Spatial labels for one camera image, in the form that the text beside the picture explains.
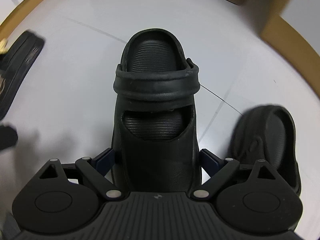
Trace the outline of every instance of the metal screw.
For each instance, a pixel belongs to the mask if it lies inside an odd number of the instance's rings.
[[[106,192],[106,195],[109,198],[117,198],[121,196],[121,191],[117,189],[111,189]]]
[[[205,197],[209,196],[209,192],[206,190],[203,190],[203,189],[198,189],[193,192],[193,195],[198,198],[205,198]]]

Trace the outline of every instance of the triangular cutout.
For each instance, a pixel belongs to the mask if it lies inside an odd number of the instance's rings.
[[[56,167],[51,164],[48,166],[48,168],[42,173],[40,176],[40,179],[50,179],[50,178],[57,178],[57,172],[56,172]]]
[[[276,179],[265,166],[262,166],[260,168],[258,178],[259,179]]]

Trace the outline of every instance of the yellow object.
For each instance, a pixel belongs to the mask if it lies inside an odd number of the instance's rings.
[[[5,46],[7,45],[8,40],[7,39],[2,39],[0,41],[0,54],[5,54],[8,52],[8,49],[5,48]]]

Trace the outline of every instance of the tile floor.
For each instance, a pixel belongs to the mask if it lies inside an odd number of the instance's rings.
[[[223,157],[232,129],[247,108],[281,104],[292,114],[302,180],[305,239],[320,233],[320,101],[303,78],[257,31],[269,0],[239,7],[225,0],[45,0],[9,38],[26,29],[46,44],[3,120],[16,126],[15,149],[0,154],[0,214],[52,157],[73,162],[110,146],[115,68],[129,38],[159,27],[180,40],[199,68],[195,95],[200,148]]]

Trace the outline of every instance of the footwear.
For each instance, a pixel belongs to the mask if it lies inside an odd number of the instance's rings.
[[[295,156],[295,126],[282,106],[258,106],[247,111],[234,130],[229,156],[241,164],[267,160],[291,186],[301,193],[301,179]]]
[[[129,40],[113,85],[117,187],[190,192],[201,183],[193,96],[198,72],[168,31],[144,30]]]
[[[0,120],[7,114],[18,89],[44,46],[44,40],[25,31],[0,56]]]

